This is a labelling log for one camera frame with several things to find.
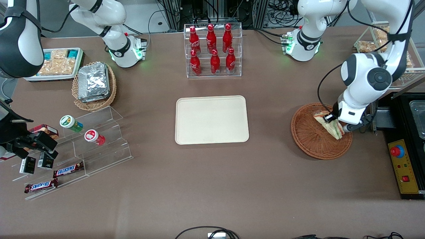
brown table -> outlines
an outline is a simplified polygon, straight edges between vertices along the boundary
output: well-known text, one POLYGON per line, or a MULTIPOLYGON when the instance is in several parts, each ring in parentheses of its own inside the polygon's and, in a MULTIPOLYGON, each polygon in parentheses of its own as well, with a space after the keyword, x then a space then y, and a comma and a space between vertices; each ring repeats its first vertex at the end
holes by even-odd
MULTIPOLYGON (((118 80, 112 106, 123 115, 123 137, 134 159, 34 201, 11 182, 11 159, 0 164, 0 237, 174 238, 180 231, 217 225, 243 239, 287 239, 401 233, 425 235, 425 202, 399 199, 381 132, 354 132, 343 157, 315 160, 294 143, 290 120, 316 102, 323 75, 351 54, 365 27, 333 27, 309 62, 282 55, 277 44, 244 31, 243 76, 188 80, 181 34, 152 35, 147 60, 129 69, 115 65, 100 38, 43 39, 44 48, 81 47, 84 62, 111 65, 118 80), (182 97, 242 95, 250 138, 245 143, 182 146, 174 141, 176 101, 182 97)), ((14 110, 58 126, 79 110, 71 82, 19 80, 14 110)), ((338 72, 324 82, 332 104, 345 89, 338 72)), ((206 238, 210 230, 182 238, 206 238)))

yellow control panel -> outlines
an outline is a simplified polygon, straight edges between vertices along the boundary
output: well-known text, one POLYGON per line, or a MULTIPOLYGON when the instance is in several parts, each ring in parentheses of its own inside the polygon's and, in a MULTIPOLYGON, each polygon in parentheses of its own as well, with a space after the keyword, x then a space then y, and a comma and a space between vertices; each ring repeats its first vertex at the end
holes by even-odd
POLYGON ((388 144, 400 193, 419 193, 404 139, 388 144))

acrylic display stand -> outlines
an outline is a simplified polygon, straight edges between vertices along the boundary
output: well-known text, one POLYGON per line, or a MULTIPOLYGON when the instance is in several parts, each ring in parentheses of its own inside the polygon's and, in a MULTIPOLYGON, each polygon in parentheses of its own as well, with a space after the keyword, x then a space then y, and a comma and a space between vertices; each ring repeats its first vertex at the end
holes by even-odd
POLYGON ((220 58, 220 74, 215 76, 211 73, 211 54, 207 48, 207 33, 208 23, 202 24, 185 24, 184 25, 184 49, 186 57, 186 74, 188 78, 201 78, 201 77, 240 77, 242 76, 242 23, 229 23, 232 25, 232 47, 235 49, 235 72, 232 75, 226 74, 226 56, 227 53, 223 52, 223 34, 224 26, 226 23, 214 24, 214 32, 217 37, 217 51, 218 57, 220 58), (196 76, 190 66, 190 31, 189 27, 195 26, 196 33, 199 36, 199 43, 201 45, 201 55, 198 56, 201 62, 202 73, 200 76, 196 76))
MULTIPOLYGON (((76 118, 78 122, 84 125, 84 128, 79 133, 74 133, 65 128, 63 129, 64 137, 58 140, 58 145, 55 148, 59 155, 54 160, 52 170, 36 167, 34 174, 22 175, 19 174, 20 164, 14 165, 12 169, 16 171, 18 176, 14 181, 19 182, 19 186, 24 191, 27 184, 37 184, 52 180, 53 170, 59 170, 79 162, 84 162, 84 170, 58 177, 59 186, 57 188, 48 188, 44 191, 29 193, 25 200, 39 198, 47 193, 59 190, 67 185, 132 159, 133 156, 131 156, 128 142, 122 138, 121 130, 117 123, 117 120, 120 119, 122 119, 122 116, 110 106, 76 118), (100 135, 103 135, 106 142, 101 146, 97 146, 93 142, 87 142, 84 139, 84 133, 89 129, 94 129, 100 135)), ((39 155, 39 152, 32 151, 29 156, 38 160, 39 155)))

red switch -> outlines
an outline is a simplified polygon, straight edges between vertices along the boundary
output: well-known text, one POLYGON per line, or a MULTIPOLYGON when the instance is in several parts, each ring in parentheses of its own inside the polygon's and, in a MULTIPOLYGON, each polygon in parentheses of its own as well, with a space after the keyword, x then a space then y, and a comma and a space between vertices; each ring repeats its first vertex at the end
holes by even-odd
POLYGON ((401 150, 398 147, 392 147, 390 153, 392 156, 397 157, 401 154, 401 150))

wicker tray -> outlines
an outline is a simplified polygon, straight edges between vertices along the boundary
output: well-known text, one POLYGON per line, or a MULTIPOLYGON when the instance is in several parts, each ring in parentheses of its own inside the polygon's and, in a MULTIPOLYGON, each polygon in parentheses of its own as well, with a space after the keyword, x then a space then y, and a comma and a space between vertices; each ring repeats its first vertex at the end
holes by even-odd
POLYGON ((78 74, 74 77, 74 80, 72 81, 72 96, 76 99, 74 101, 74 104, 78 106, 82 110, 87 111, 97 111, 102 108, 105 108, 106 106, 109 106, 113 100, 115 99, 116 95, 116 80, 115 75, 112 72, 112 69, 110 66, 108 66, 108 73, 109 73, 109 88, 111 90, 110 96, 107 99, 104 100, 96 100, 88 103, 83 103, 81 100, 78 99, 78 74))
POLYGON ((299 108, 291 121, 292 137, 306 154, 317 159, 336 159, 350 148, 353 134, 346 133, 340 140, 330 135, 313 117, 324 110, 320 103, 311 103, 299 108))

